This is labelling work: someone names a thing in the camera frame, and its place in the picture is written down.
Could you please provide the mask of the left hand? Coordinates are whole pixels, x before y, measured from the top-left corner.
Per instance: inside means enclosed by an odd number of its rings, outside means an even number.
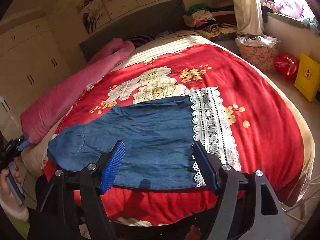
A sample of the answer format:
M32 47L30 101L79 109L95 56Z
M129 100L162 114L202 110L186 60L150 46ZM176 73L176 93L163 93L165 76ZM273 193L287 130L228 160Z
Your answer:
M20 173L14 161L1 171L1 199L9 207L22 207L25 200Z

